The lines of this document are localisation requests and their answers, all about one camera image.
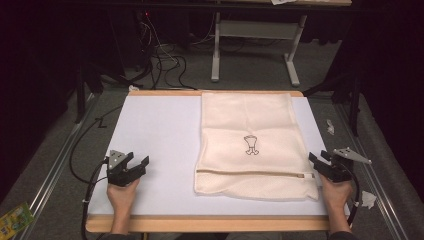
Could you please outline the wooden table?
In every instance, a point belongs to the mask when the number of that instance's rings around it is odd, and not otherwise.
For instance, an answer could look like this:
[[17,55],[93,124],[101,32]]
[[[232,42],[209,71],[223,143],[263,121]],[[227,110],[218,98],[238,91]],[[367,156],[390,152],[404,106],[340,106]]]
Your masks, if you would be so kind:
[[[198,91],[132,91],[128,96],[199,96]],[[139,216],[132,214],[133,232],[315,231],[329,227],[324,216]]]

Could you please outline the white table mat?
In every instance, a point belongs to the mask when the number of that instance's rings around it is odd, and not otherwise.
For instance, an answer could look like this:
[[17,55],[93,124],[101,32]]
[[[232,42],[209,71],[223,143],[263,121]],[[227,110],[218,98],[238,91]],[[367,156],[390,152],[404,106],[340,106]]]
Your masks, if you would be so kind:
[[260,201],[194,191],[200,152],[199,96],[128,96],[109,150],[149,158],[132,213],[139,216],[324,216],[321,199]]

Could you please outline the person's left hand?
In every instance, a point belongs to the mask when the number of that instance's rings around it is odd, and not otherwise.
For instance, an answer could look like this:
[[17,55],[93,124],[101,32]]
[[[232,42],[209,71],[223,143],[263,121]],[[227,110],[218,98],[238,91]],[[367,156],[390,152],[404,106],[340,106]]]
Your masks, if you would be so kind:
[[108,185],[107,196],[116,217],[129,216],[131,214],[139,182],[140,180],[137,179],[124,187],[113,184]]

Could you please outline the white-framed desk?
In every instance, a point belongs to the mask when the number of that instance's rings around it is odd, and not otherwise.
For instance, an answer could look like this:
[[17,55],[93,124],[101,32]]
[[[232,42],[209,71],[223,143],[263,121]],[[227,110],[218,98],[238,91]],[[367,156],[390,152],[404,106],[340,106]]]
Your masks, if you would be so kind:
[[[270,0],[215,0],[218,4],[230,3],[259,3],[265,6],[326,6],[347,7],[352,0],[296,0],[296,2],[281,5],[273,5]],[[276,23],[243,20],[222,20],[221,13],[214,14],[215,35],[214,51],[212,57],[211,81],[218,82],[220,79],[220,39],[222,37],[258,38],[273,40],[290,40],[291,49],[283,55],[290,83],[298,87],[300,81],[293,62],[299,41],[301,39],[307,15],[302,14],[297,22]]]

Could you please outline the cream mesh laundry bag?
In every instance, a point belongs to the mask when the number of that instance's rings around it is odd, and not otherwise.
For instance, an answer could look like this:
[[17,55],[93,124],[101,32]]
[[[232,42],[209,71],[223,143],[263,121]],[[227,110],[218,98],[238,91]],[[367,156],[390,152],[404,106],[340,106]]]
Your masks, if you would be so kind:
[[205,92],[201,100],[196,193],[269,201],[319,198],[290,95]]

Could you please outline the person's right hand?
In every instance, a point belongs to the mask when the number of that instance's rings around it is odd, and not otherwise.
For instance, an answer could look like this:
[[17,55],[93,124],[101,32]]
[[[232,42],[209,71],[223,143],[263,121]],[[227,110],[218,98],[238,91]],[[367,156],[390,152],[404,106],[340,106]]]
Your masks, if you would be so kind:
[[344,206],[350,198],[353,188],[350,181],[334,183],[323,175],[320,176],[323,197],[330,216],[345,216]]

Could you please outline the black metal stand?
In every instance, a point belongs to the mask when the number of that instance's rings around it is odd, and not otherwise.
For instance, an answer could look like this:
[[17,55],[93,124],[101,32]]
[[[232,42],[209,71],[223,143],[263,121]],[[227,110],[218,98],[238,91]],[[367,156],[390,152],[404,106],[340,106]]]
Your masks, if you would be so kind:
[[80,123],[86,112],[85,87],[88,87],[91,93],[101,94],[103,85],[100,80],[100,74],[91,62],[83,62],[77,70],[76,78],[76,96],[77,96],[77,117],[76,122]]
[[355,136],[358,136],[357,120],[359,109],[359,96],[360,96],[360,79],[353,73],[343,73],[336,77],[331,77],[324,80],[322,83],[315,85],[302,94],[306,97],[311,96],[317,92],[332,91],[331,100],[333,103],[342,104],[349,102],[348,124]]

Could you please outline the metal floor rail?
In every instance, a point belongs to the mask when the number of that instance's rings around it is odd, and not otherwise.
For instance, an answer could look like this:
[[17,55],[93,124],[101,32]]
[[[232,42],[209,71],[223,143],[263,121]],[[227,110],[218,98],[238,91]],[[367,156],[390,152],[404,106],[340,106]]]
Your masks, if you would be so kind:
[[36,196],[30,204],[30,210],[33,213],[34,220],[23,231],[18,233],[11,240],[28,240],[34,226],[36,225],[41,213],[43,212],[62,172],[65,168],[65,161],[69,157],[71,148],[76,142],[78,135],[87,119],[87,116],[92,112],[92,109],[95,107],[99,96],[93,93],[90,93],[87,98],[83,98],[83,103],[85,104],[86,110],[82,114],[81,119],[78,123],[74,123],[72,130],[70,131],[68,137],[66,138],[64,144],[62,145],[55,161],[50,168],[43,184],[37,191]]
[[[349,126],[348,111],[343,105],[340,104],[336,104],[334,108],[339,118],[341,119],[343,129],[348,133],[351,142],[350,147],[357,151],[359,154],[367,156],[360,139],[354,135],[353,130]],[[402,224],[400,223],[398,214],[394,209],[389,195],[383,189],[383,185],[378,179],[378,176],[374,170],[374,166],[365,163],[359,163],[357,168],[364,176],[368,190],[375,194],[377,197],[375,207],[380,213],[381,217],[384,219],[385,226],[388,233],[390,234],[390,240],[409,240]]]

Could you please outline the green printed packet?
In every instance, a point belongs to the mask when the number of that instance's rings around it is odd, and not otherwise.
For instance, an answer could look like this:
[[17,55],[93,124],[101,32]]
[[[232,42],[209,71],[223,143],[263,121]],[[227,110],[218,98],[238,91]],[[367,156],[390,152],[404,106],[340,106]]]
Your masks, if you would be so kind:
[[22,203],[0,217],[0,240],[10,240],[34,221],[27,203]]

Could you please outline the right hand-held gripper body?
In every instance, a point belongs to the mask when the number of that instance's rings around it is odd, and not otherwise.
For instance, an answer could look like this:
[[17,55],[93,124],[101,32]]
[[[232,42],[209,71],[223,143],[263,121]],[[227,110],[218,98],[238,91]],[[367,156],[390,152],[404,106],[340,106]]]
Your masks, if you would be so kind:
[[371,164],[371,160],[355,152],[351,148],[334,149],[332,160],[325,164],[322,172],[326,178],[334,183],[349,181],[353,178],[353,163]]

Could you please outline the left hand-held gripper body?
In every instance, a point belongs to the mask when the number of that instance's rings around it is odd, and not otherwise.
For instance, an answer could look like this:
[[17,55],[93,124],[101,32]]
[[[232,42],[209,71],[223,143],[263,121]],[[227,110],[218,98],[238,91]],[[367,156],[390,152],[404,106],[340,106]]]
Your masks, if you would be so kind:
[[146,168],[136,169],[135,166],[129,168],[130,161],[127,164],[123,162],[127,154],[116,150],[110,151],[106,171],[109,184],[127,186],[146,173]]

